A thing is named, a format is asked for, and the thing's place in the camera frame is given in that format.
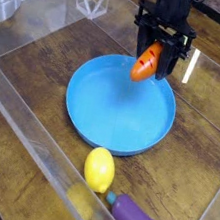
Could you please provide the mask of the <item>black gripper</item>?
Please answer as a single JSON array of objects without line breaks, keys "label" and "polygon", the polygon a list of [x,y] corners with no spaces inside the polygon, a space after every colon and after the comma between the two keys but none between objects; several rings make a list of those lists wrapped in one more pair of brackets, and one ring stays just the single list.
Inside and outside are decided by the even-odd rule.
[{"label": "black gripper", "polygon": [[164,44],[155,74],[158,81],[172,73],[178,58],[187,58],[191,43],[196,38],[197,33],[187,21],[193,2],[199,1],[139,0],[139,12],[135,16],[139,28],[136,57],[141,56],[154,41]]}]

